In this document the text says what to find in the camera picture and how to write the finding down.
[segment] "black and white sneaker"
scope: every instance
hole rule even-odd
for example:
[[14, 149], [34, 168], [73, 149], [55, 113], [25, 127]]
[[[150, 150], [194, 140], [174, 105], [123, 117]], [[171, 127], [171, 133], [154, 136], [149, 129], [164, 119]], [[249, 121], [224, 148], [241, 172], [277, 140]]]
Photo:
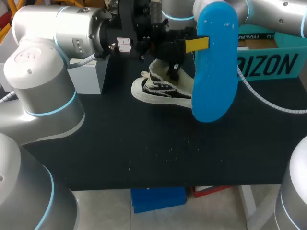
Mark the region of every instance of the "black and white sneaker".
[[175, 104], [191, 108], [193, 78], [180, 68], [178, 81], [171, 80], [167, 74], [169, 67], [156, 59], [149, 66], [149, 73], [141, 72], [131, 87], [132, 95], [146, 103]]

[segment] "cable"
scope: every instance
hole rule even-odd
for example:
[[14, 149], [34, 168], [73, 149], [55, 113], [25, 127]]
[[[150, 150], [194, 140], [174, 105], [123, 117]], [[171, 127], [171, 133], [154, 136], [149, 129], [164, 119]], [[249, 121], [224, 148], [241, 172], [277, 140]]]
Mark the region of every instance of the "cable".
[[269, 101], [267, 101], [266, 99], [264, 99], [263, 97], [261, 97], [252, 87], [251, 85], [248, 83], [248, 81], [245, 79], [245, 77], [243, 76], [239, 66], [237, 67], [237, 71], [238, 71], [238, 75], [239, 77], [241, 78], [241, 80], [243, 81], [243, 83], [247, 86], [247, 88], [249, 89], [249, 91], [251, 91], [251, 93], [253, 95], [255, 95], [259, 100], [261, 100], [263, 103], [266, 103], [268, 106], [274, 108], [274, 109], [277, 109], [279, 111], [283, 111], [283, 112], [286, 112], [286, 113], [290, 113], [290, 114], [307, 114], [307, 109], [304, 109], [304, 110], [293, 110], [293, 109], [285, 109], [285, 108], [282, 108], [278, 105], [275, 105]]
[[95, 54], [92, 54], [92, 55], [88, 56], [86, 59], [84, 59], [82, 61], [70, 64], [69, 65], [69, 69], [73, 69], [73, 68], [77, 68], [77, 67], [80, 67], [80, 66], [84, 66], [85, 64], [87, 64], [87, 63], [89, 63], [91, 61], [94, 61], [94, 60], [97, 60], [97, 58], [95, 57]]
[[0, 100], [0, 103], [1, 102], [7, 102], [7, 101], [9, 101], [13, 96], [15, 96], [16, 94], [15, 94], [15, 92], [14, 91], [12, 91], [12, 92], [10, 92], [9, 94], [7, 94], [5, 97], [3, 97], [1, 100]]
[[82, 61], [79, 61], [77, 63], [73, 63], [73, 64], [69, 65], [69, 69], [73, 69], [73, 68], [77, 68], [77, 67], [80, 67], [80, 66], [84, 66], [84, 65], [86, 65], [87, 63], [89, 63], [91, 61], [97, 60], [98, 58], [105, 59], [105, 58], [107, 58], [109, 56], [110, 52], [111, 51], [107, 49], [107, 50], [105, 50], [105, 51], [103, 51], [101, 53], [94, 53], [94, 54], [88, 56], [86, 59], [84, 59]]

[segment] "black table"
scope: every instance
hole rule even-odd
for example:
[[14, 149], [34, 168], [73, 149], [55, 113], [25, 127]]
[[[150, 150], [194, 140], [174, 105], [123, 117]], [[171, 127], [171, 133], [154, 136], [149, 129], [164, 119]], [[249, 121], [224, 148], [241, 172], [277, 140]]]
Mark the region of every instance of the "black table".
[[[25, 148], [72, 190], [281, 183], [307, 135], [307, 115], [276, 111], [239, 83], [227, 114], [200, 123], [190, 109], [132, 97], [131, 84], [150, 61], [110, 59], [103, 95], [79, 95], [81, 128]], [[299, 78], [251, 85], [279, 106], [307, 108]]]

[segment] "blue shoe sole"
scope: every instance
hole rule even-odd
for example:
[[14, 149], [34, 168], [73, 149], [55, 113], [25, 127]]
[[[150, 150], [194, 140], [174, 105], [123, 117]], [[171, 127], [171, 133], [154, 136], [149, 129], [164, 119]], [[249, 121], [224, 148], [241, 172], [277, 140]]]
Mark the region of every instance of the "blue shoe sole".
[[209, 49], [196, 51], [192, 111], [201, 122], [222, 117], [237, 90], [238, 19], [226, 2], [213, 2], [200, 13], [197, 35], [209, 36]]

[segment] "white cable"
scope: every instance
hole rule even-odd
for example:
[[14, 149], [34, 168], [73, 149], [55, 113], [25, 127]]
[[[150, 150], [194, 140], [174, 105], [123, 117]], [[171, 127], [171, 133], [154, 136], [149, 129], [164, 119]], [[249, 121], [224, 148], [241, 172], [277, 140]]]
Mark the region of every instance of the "white cable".
[[86, 65], [87, 63], [91, 62], [91, 61], [95, 61], [97, 60], [97, 58], [95, 58], [95, 54], [92, 54], [90, 56], [88, 56], [86, 59], [82, 60], [82, 61], [79, 61], [77, 63], [73, 63], [73, 64], [70, 64], [69, 65], [69, 69], [73, 69], [73, 68], [77, 68], [77, 67], [80, 67], [80, 66], [84, 66]]
[[1, 100], [0, 100], [0, 103], [1, 102], [7, 102], [8, 100], [10, 100], [15, 94], [14, 91], [10, 92], [9, 94], [7, 94], [5, 97], [3, 97]]
[[238, 75], [239, 77], [241, 78], [241, 80], [243, 81], [243, 83], [247, 86], [247, 88], [249, 89], [249, 91], [251, 91], [251, 93], [253, 95], [255, 95], [259, 100], [261, 100], [263, 103], [266, 103], [268, 106], [274, 108], [274, 109], [277, 109], [279, 111], [283, 111], [283, 112], [286, 112], [286, 113], [290, 113], [290, 114], [307, 114], [307, 109], [304, 109], [304, 110], [293, 110], [293, 109], [285, 109], [285, 108], [282, 108], [278, 105], [275, 105], [269, 101], [267, 101], [266, 99], [264, 99], [263, 97], [261, 97], [251, 86], [250, 84], [248, 83], [248, 81], [245, 79], [245, 77], [243, 76], [239, 66], [237, 67], [237, 71], [238, 71]]

